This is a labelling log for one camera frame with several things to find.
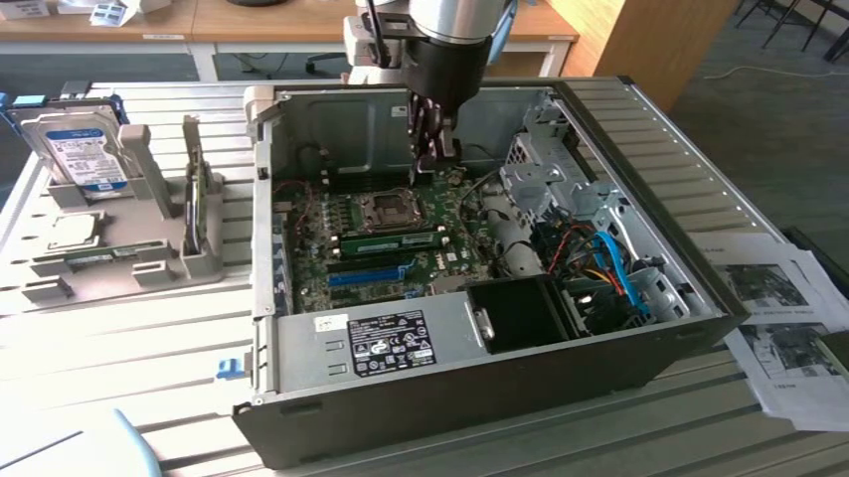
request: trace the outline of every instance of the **power supply label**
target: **power supply label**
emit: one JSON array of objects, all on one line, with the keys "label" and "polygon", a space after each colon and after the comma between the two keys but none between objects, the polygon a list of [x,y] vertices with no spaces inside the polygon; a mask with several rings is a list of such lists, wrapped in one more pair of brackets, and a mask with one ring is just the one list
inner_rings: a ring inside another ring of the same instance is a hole
[{"label": "power supply label", "polygon": [[422,310],[350,320],[347,337],[362,378],[437,364]]}]

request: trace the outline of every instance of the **blue hard drive label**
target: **blue hard drive label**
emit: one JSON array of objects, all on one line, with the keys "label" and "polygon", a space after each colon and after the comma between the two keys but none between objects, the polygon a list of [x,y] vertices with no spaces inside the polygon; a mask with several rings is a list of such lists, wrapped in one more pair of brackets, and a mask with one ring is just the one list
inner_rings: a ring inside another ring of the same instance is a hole
[{"label": "blue hard drive label", "polygon": [[106,151],[107,135],[100,129],[72,129],[46,133],[54,157],[83,189],[108,192],[127,186],[118,158]]}]

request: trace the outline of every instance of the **blue latch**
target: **blue latch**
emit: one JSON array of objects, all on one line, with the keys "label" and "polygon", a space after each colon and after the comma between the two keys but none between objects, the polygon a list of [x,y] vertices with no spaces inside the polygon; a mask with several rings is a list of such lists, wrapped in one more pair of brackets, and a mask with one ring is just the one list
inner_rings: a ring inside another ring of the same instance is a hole
[{"label": "blue latch", "polygon": [[239,358],[229,358],[218,362],[217,380],[237,380],[246,377],[245,362]]}]

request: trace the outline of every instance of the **sticker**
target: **sticker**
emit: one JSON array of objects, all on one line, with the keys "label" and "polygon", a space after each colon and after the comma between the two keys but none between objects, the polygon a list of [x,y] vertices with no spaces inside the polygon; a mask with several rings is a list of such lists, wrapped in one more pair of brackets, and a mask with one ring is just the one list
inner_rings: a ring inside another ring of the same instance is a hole
[{"label": "sticker", "polygon": [[362,378],[437,364],[422,310],[350,320],[347,337]]},{"label": "sticker", "polygon": [[325,331],[343,330],[347,327],[347,315],[327,315],[314,318],[317,333]]},{"label": "sticker", "polygon": [[114,191],[127,185],[118,158],[104,151],[107,138],[99,129],[48,131],[56,160],[83,189]]},{"label": "sticker", "polygon": [[186,40],[183,35],[144,34],[142,40]]},{"label": "sticker", "polygon": [[434,241],[434,235],[433,234],[427,234],[426,236],[419,236],[419,237],[402,237],[401,238],[401,243],[403,243],[405,245],[414,245],[417,243],[430,243],[431,241]]},{"label": "sticker", "polygon": [[363,245],[357,248],[357,251],[379,251],[379,250],[393,250],[394,248],[399,248],[401,245],[395,242],[390,243],[377,243],[375,245]]},{"label": "sticker", "polygon": [[114,256],[111,255],[92,255],[92,256],[82,256],[80,258],[68,258],[66,260],[66,264],[68,265],[84,265],[87,263],[99,263],[102,261],[112,261]]}]

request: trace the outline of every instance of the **chair leg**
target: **chair leg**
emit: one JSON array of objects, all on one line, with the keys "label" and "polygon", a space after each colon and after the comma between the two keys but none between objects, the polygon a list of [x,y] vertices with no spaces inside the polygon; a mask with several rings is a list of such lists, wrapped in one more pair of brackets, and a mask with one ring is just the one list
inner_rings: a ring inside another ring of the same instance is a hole
[{"label": "chair leg", "polygon": [[755,4],[752,5],[752,8],[748,9],[748,12],[745,12],[745,15],[742,15],[741,20],[738,21],[738,23],[734,25],[734,28],[740,28],[741,25],[744,24],[745,19],[749,17],[749,15],[752,14],[752,12],[755,11],[755,9],[760,6],[760,2],[763,0],[755,0]]},{"label": "chair leg", "polygon": [[767,45],[769,45],[769,42],[775,38],[775,35],[779,33],[779,30],[781,30],[781,27],[787,23],[787,19],[791,17],[791,13],[793,13],[793,10],[796,10],[796,6],[799,5],[799,2],[801,2],[801,0],[793,0],[791,4],[788,5],[787,12],[784,12],[784,15],[781,15],[780,20],[775,24],[775,27],[772,28],[772,32],[769,32],[769,37],[767,38],[767,41],[764,42],[764,44],[760,46],[761,48],[767,48]]},{"label": "chair leg", "polygon": [[825,18],[825,14],[828,13],[828,10],[832,7],[833,3],[835,3],[835,0],[828,0],[827,5],[823,7],[823,13],[820,14],[820,18],[817,18],[817,23],[813,24],[813,28],[811,29],[811,34],[808,35],[808,40],[805,40],[805,46],[801,47],[803,52],[808,50],[808,45],[811,44],[811,40],[813,40],[813,36],[816,35],[817,30],[820,29],[820,24],[823,23],[823,19]]}]

